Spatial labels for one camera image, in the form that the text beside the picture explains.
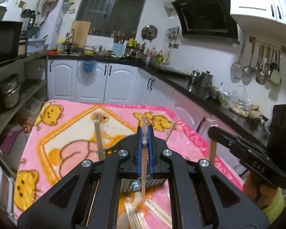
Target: metal bolt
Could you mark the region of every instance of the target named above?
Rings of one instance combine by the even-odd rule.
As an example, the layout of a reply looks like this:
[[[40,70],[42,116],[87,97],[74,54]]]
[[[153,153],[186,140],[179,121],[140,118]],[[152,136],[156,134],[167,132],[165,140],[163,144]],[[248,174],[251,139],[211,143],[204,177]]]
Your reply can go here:
[[[171,150],[166,149],[163,151],[164,156],[170,156],[171,154],[173,154],[173,152]]]
[[[90,160],[84,160],[82,161],[82,166],[83,167],[89,167],[91,165],[91,161]]]
[[[205,160],[205,159],[200,160],[200,161],[199,161],[199,164],[200,164],[202,167],[208,167],[208,166],[209,166],[208,160]]]
[[[120,151],[119,151],[119,155],[120,155],[121,157],[125,157],[125,156],[127,156],[127,154],[128,154],[128,151],[126,151],[126,150],[120,150]]]

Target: range hood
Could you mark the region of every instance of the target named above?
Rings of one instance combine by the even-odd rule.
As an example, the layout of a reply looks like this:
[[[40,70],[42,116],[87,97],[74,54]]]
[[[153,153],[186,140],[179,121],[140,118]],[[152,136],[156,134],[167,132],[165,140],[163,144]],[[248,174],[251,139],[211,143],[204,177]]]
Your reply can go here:
[[[240,44],[237,24],[230,16],[231,0],[175,0],[182,35]]]

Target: black countertop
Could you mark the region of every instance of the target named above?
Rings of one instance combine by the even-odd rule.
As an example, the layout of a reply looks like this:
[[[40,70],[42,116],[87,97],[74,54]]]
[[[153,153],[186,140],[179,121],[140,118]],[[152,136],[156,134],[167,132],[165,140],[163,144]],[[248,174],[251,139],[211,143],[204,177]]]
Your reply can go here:
[[[96,60],[104,63],[117,63],[124,65],[131,65],[140,67],[153,76],[166,82],[177,91],[185,95],[187,98],[201,106],[207,112],[214,114],[240,136],[251,140],[252,142],[266,146],[269,135],[266,132],[263,124],[252,123],[249,119],[237,115],[231,110],[223,108],[219,101],[215,101],[208,95],[208,90],[198,85],[189,85],[189,80],[184,77],[178,77],[175,75],[168,75],[153,67],[146,66],[138,61],[130,59],[119,59],[114,57],[101,57],[101,56],[70,56],[70,55],[58,55],[49,56],[49,59],[74,59],[74,60]]]

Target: shelf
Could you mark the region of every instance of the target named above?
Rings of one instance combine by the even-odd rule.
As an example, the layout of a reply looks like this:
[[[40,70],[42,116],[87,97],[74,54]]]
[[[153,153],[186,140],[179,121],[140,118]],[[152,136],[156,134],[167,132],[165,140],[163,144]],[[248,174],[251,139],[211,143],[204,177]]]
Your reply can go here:
[[[42,52],[42,53],[36,53],[36,54],[32,54],[32,55],[28,55],[26,58],[24,59],[17,59],[11,63],[3,63],[0,65],[0,72],[6,70],[7,68],[10,67],[10,65],[14,64],[14,63],[23,63],[23,62],[28,62],[34,59],[38,59],[38,58],[42,58],[44,56],[47,55],[47,52]]]
[[[46,80],[25,80],[21,83],[19,91],[20,101],[18,105],[12,109],[0,111],[0,134],[18,110],[46,83]]]

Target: table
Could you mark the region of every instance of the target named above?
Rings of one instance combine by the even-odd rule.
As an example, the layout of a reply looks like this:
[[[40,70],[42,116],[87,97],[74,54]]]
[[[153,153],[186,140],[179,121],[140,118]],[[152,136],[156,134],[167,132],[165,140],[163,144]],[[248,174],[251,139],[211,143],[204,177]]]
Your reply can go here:
[[[95,105],[64,100],[52,100],[45,104],[33,127],[22,155],[14,189],[14,215],[20,214],[48,191],[55,183],[84,159],[98,161],[94,121],[95,112],[104,114],[101,134],[104,148],[110,148],[122,138],[134,134],[142,117],[153,125],[154,135],[165,138],[176,114],[160,106]],[[207,142],[184,121],[178,118],[167,145],[184,158],[198,161],[208,156]],[[243,181],[218,156],[217,169],[242,190]],[[118,229],[127,229],[124,208],[125,197],[138,206],[140,192],[121,194],[118,212]],[[170,214],[167,182],[147,191],[164,211]],[[168,228],[148,209],[142,208],[150,228]]]

